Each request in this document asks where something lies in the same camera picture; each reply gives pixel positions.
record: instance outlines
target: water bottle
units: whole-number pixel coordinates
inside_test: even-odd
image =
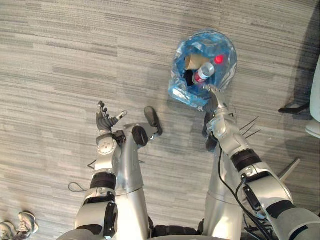
[[[193,84],[201,84],[205,82],[209,77],[211,77],[215,73],[215,66],[210,63],[206,62],[203,64],[198,71],[194,73],[192,76]]]

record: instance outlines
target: blue plastic bag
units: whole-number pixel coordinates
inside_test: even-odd
[[[190,54],[201,54],[209,58],[215,67],[215,73],[204,83],[188,86],[184,78],[185,58]],[[223,55],[223,63],[216,64],[216,56]],[[204,85],[213,84],[224,91],[235,75],[237,53],[232,42],[223,34],[213,29],[203,29],[182,41],[173,58],[169,95],[191,107],[204,106],[210,98]]]

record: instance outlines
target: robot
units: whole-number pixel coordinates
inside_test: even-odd
[[[281,179],[263,162],[240,133],[229,112],[224,94],[214,85],[204,87],[211,95],[202,108],[210,116],[206,133],[217,142],[215,160],[205,203],[201,230],[194,235],[156,236],[155,240],[240,240],[242,214],[257,224],[266,239],[273,239],[259,225],[257,217],[269,221],[279,240],[318,240],[320,218],[296,207]],[[75,220],[75,229],[58,240],[146,240],[153,238],[153,226],[147,213],[143,177],[138,150],[162,134],[156,111],[144,109],[148,123],[112,127],[127,115],[123,111],[109,117],[103,102],[96,111],[100,136],[96,139],[98,157],[90,189]],[[254,213],[246,209],[244,194]]]

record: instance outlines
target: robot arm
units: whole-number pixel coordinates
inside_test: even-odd
[[[75,220],[75,230],[69,231],[57,240],[101,240],[111,239],[117,232],[118,207],[116,199],[116,174],[113,166],[121,154],[117,137],[112,127],[124,116],[123,111],[109,118],[103,102],[99,102],[96,123],[100,136],[96,139],[98,157],[90,189],[86,191],[82,207]]]
[[[210,91],[211,100],[203,110],[213,117],[207,130],[219,141],[240,175],[246,175],[243,191],[252,209],[264,214],[280,240],[319,239],[320,218],[294,206],[288,188],[240,133],[223,93],[213,85],[205,88]]]

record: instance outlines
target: black cable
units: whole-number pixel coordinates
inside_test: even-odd
[[[242,177],[241,178],[241,183],[239,184],[239,186],[236,188],[236,193],[231,189],[231,187],[222,179],[221,177],[221,157],[222,157],[222,148],[220,147],[220,156],[219,156],[219,160],[218,160],[218,174],[219,174],[219,178],[221,180],[221,182],[230,190],[230,192],[232,193],[232,195],[234,196],[235,200],[237,201],[237,203],[239,204],[239,206],[242,208],[242,210],[245,212],[245,214],[253,221],[253,223],[257,226],[257,228],[260,230],[260,232],[263,234],[263,236],[267,239],[267,240],[274,240],[274,238],[272,236],[270,236],[269,232],[267,231],[267,229],[255,218],[255,216],[253,216],[251,214],[251,212],[249,212],[244,206],[243,204],[240,202],[238,196],[236,195],[236,193],[238,193],[240,187],[245,183],[246,178]]]
[[[87,167],[94,170],[95,168],[92,166],[92,164],[94,164],[96,161],[97,161],[97,159],[94,160],[93,162],[89,163],[89,164],[87,165]],[[74,189],[72,188],[72,185],[76,185],[80,190],[74,190]],[[75,181],[72,181],[72,182],[69,183],[68,189],[69,189],[71,192],[73,192],[73,193],[82,193],[82,192],[86,192],[86,191],[87,191],[85,188],[83,188],[79,183],[77,183],[77,182],[75,182]]]
[[[252,134],[250,134],[249,136],[247,136],[246,139],[250,138],[251,136],[257,134],[257,133],[260,132],[260,131],[261,131],[261,129],[259,129],[258,131],[255,131],[254,133],[252,133]]]
[[[242,129],[244,129],[245,127],[249,126],[250,124],[252,124],[255,120],[257,120],[259,118],[259,116],[257,116],[255,119],[253,119],[251,122],[249,122],[247,125],[243,126],[242,128],[240,128],[240,131]]]
[[[94,170],[95,168],[92,166],[92,164],[94,164],[96,161],[97,161],[97,159],[94,160],[92,163],[88,164],[87,167]]]
[[[72,187],[71,187],[72,184],[77,185],[78,188],[80,188],[81,190],[74,190],[74,189],[72,189]],[[68,189],[69,189],[71,192],[73,192],[73,193],[82,193],[82,192],[86,192],[86,191],[87,191],[87,190],[84,189],[79,183],[77,183],[77,182],[75,182],[75,181],[72,181],[72,182],[69,183]]]
[[[247,131],[245,131],[245,132],[242,134],[242,136],[244,136],[247,132],[249,132],[255,125],[256,125],[255,123],[252,124],[252,126],[249,127],[249,129],[248,129]]]

